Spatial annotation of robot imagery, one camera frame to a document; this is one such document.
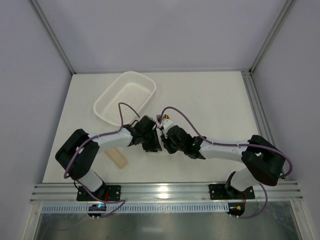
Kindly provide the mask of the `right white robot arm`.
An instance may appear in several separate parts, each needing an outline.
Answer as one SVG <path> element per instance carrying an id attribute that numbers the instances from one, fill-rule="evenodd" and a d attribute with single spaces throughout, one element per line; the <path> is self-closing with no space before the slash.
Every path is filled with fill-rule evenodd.
<path id="1" fill-rule="evenodd" d="M 244 169 L 233 171 L 224 189 L 231 199 L 244 196 L 251 186 L 274 187 L 281 176 L 285 158 L 272 144 L 259 135 L 249 140 L 216 142 L 207 137 L 191 136 L 183 128 L 162 126 L 160 139 L 169 154 L 183 152 L 191 159 L 222 159 L 243 163 Z"/>

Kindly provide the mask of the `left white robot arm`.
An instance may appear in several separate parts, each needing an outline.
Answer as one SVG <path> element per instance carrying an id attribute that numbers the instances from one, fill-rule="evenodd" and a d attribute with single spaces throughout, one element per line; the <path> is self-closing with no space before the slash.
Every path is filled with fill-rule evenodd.
<path id="1" fill-rule="evenodd" d="M 115 132 L 90 135 L 82 128 L 75 130 L 55 154 L 56 161 L 65 170 L 65 177 L 81 184 L 78 196 L 104 202 L 109 192 L 106 183 L 92 170 L 99 153 L 116 148 L 142 145 L 146 152 L 162 150 L 156 130 L 156 121 L 145 115 L 135 124 L 126 124 Z"/>

